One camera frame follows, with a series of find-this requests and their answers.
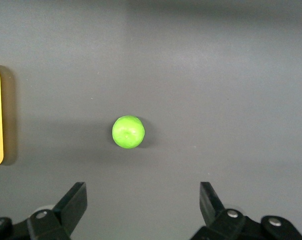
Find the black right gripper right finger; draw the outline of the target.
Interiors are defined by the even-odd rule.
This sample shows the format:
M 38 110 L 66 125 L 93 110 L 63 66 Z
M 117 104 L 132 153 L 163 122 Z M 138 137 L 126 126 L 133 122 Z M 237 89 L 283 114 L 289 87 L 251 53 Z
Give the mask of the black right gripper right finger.
M 199 206 L 205 225 L 193 240 L 302 240 L 302 234 L 283 217 L 266 215 L 256 222 L 225 208 L 210 182 L 200 183 Z

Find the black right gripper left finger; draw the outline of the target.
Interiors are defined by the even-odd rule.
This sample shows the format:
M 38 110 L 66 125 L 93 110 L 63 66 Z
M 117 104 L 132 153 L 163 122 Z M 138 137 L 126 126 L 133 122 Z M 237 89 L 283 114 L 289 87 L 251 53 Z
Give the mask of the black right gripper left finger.
M 38 210 L 17 224 L 0 217 L 0 240 L 69 240 L 86 209 L 86 183 L 76 182 L 52 209 Z

